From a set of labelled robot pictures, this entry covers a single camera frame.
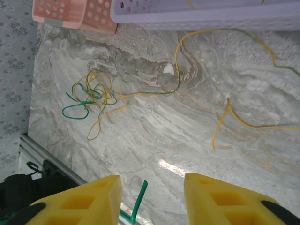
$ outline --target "green wire end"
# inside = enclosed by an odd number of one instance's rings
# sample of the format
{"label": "green wire end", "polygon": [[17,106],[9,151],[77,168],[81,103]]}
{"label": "green wire end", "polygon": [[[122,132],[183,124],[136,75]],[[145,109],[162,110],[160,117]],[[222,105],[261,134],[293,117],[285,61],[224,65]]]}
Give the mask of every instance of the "green wire end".
{"label": "green wire end", "polygon": [[120,210],[120,216],[123,217],[124,219],[126,219],[127,221],[129,221],[131,224],[135,224],[137,211],[139,210],[139,207],[140,207],[141,202],[143,200],[143,197],[144,197],[144,194],[146,192],[147,186],[148,186],[148,182],[144,180],[144,183],[142,184],[141,191],[139,193],[139,196],[137,197],[137,200],[135,202],[135,206],[132,210],[131,216],[128,215],[127,213],[125,213],[124,211]]}

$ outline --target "black cable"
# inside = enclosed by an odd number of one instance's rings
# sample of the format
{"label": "black cable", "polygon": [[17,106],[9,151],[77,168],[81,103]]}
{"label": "black cable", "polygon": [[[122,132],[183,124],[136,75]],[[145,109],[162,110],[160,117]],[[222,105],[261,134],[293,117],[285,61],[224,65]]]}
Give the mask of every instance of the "black cable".
{"label": "black cable", "polygon": [[31,162],[31,161],[28,161],[28,162],[26,163],[26,165],[27,165],[30,169],[32,169],[32,170],[34,171],[33,173],[29,174],[30,176],[32,176],[32,175],[34,175],[34,174],[36,174],[36,173],[40,173],[41,175],[44,174],[43,171],[41,171],[41,170],[38,169],[38,165],[37,165],[37,164],[35,164],[35,163]]}

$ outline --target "yellow foam pad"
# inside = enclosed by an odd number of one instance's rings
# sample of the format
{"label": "yellow foam pad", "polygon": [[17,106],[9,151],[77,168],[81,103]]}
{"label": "yellow foam pad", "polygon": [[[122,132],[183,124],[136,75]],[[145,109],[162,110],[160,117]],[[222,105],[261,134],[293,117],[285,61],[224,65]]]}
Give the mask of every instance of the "yellow foam pad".
{"label": "yellow foam pad", "polygon": [[260,193],[188,172],[184,196],[190,225],[284,225],[261,201]]}
{"label": "yellow foam pad", "polygon": [[34,202],[46,207],[26,225],[116,225],[121,199],[120,176],[107,176]]}

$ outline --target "plastic basket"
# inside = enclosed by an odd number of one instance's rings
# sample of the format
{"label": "plastic basket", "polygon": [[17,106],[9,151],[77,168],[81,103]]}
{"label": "plastic basket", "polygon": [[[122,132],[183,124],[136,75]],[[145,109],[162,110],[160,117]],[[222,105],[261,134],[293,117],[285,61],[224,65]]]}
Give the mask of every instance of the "plastic basket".
{"label": "plastic basket", "polygon": [[112,0],[116,23],[149,30],[300,30],[300,0]]}
{"label": "plastic basket", "polygon": [[112,0],[34,0],[35,21],[73,29],[114,34],[117,24],[111,20]]}

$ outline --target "white debris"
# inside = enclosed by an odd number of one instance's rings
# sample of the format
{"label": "white debris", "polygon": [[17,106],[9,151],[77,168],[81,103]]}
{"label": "white debris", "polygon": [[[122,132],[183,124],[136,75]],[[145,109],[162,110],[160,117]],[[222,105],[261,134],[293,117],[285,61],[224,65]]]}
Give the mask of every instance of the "white debris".
{"label": "white debris", "polygon": [[174,69],[171,63],[168,63],[164,68],[164,74],[168,74],[168,73],[174,75]]}

